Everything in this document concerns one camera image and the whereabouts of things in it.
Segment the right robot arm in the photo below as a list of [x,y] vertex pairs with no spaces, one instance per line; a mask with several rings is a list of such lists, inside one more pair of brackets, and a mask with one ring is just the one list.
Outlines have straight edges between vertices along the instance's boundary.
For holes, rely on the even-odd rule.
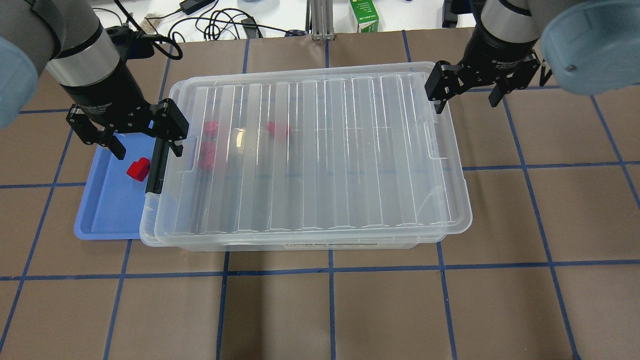
[[492,86],[496,107],[537,71],[563,90],[599,95],[639,82],[637,0],[487,0],[457,64],[440,60],[424,86],[435,112],[470,89]]

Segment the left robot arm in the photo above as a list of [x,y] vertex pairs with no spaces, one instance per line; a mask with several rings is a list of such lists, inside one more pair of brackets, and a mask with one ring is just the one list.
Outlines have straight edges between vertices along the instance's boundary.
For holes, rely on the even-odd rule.
[[189,123],[171,99],[146,101],[128,69],[140,44],[172,44],[142,29],[105,28],[86,0],[3,0],[1,2],[1,127],[11,125],[35,95],[48,71],[73,100],[66,117],[87,145],[125,157],[119,133],[142,133],[166,144],[176,155]]

